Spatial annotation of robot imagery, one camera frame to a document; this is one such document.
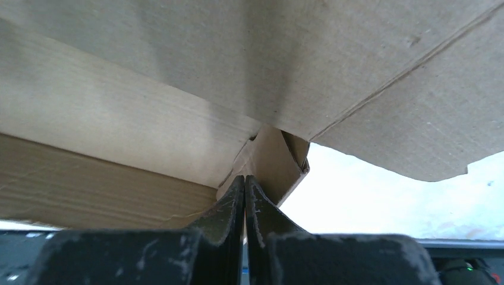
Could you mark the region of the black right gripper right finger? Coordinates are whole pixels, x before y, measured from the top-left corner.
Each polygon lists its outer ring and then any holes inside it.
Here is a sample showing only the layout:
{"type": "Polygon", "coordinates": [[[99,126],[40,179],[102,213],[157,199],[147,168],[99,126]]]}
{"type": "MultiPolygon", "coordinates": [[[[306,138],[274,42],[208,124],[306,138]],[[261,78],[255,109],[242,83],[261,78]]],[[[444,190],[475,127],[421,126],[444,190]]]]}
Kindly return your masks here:
{"type": "Polygon", "coordinates": [[[244,186],[251,284],[439,284],[427,251],[404,235],[313,234],[244,186]]]}

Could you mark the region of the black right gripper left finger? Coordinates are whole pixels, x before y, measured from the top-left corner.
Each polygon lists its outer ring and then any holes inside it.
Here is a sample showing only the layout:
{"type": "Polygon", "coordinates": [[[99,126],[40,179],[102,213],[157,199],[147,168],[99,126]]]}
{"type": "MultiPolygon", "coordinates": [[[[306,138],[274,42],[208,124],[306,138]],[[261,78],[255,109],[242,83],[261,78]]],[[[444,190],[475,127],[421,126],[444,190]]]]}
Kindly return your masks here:
{"type": "Polygon", "coordinates": [[[26,284],[239,284],[245,179],[182,229],[63,230],[43,246],[26,284]]]}

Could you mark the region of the brown cardboard box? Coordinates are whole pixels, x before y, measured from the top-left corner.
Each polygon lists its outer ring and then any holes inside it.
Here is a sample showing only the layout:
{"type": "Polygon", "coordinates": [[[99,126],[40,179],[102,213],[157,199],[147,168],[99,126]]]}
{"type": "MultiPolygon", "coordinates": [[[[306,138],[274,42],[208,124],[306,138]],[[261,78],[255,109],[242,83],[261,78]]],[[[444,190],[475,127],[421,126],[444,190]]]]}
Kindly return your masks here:
{"type": "Polygon", "coordinates": [[[503,150],[502,1],[2,1],[1,218],[183,227],[309,143],[434,182],[503,150]]]}

